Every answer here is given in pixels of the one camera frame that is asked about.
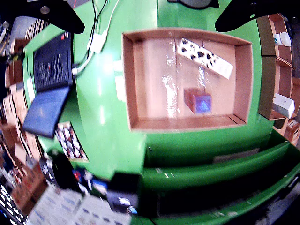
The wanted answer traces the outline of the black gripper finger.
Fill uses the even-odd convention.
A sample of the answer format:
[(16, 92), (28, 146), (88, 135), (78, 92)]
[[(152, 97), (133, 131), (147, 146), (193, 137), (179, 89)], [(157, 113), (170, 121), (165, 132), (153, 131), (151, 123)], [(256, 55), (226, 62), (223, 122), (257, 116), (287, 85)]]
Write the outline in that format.
[(215, 22), (218, 32), (229, 32), (266, 15), (282, 14), (291, 23), (300, 21), (298, 0), (232, 0)]
[(27, 16), (44, 20), (68, 32), (81, 34), (85, 25), (65, 0), (2, 0), (0, 2), (0, 24), (13, 25), (15, 19)]

